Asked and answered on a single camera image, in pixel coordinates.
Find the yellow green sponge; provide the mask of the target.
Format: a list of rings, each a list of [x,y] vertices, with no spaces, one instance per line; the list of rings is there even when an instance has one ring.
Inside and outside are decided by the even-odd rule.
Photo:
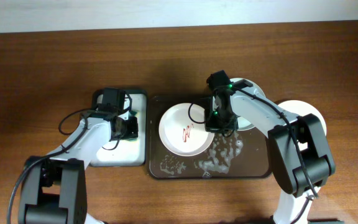
[[[140,112],[137,110],[130,110],[129,111],[129,117],[138,117],[140,115]]]

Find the white front plate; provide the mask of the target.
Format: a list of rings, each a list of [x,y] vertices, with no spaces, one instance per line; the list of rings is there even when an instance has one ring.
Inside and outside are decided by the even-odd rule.
[[[300,100],[287,100],[279,103],[278,106],[285,109],[286,111],[296,113],[300,116],[308,114],[317,116],[322,124],[325,135],[327,135],[327,126],[323,115],[313,105]]]

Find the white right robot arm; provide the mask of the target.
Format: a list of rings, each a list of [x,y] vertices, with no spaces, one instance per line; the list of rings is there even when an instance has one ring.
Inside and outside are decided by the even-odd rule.
[[[298,115],[261,96],[255,85],[232,82],[221,70],[206,81],[211,90],[205,130],[230,136],[238,118],[253,124],[267,139],[269,167],[280,186],[279,204],[270,223],[308,223],[311,204],[336,171],[320,119]]]

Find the pinkish white plate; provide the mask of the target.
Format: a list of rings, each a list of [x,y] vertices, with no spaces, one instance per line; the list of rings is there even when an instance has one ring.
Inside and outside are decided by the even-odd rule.
[[[192,121],[188,116],[190,103],[170,107],[162,115],[158,133],[163,145],[178,156],[195,156],[205,151],[214,139],[204,124]]]

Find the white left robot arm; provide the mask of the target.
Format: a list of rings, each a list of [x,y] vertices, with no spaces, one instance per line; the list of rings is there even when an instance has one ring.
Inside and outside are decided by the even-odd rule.
[[[78,127],[45,156],[30,156],[12,190],[20,192],[18,223],[99,223],[88,213],[85,170],[111,141],[138,137],[131,113],[135,90],[94,92]]]

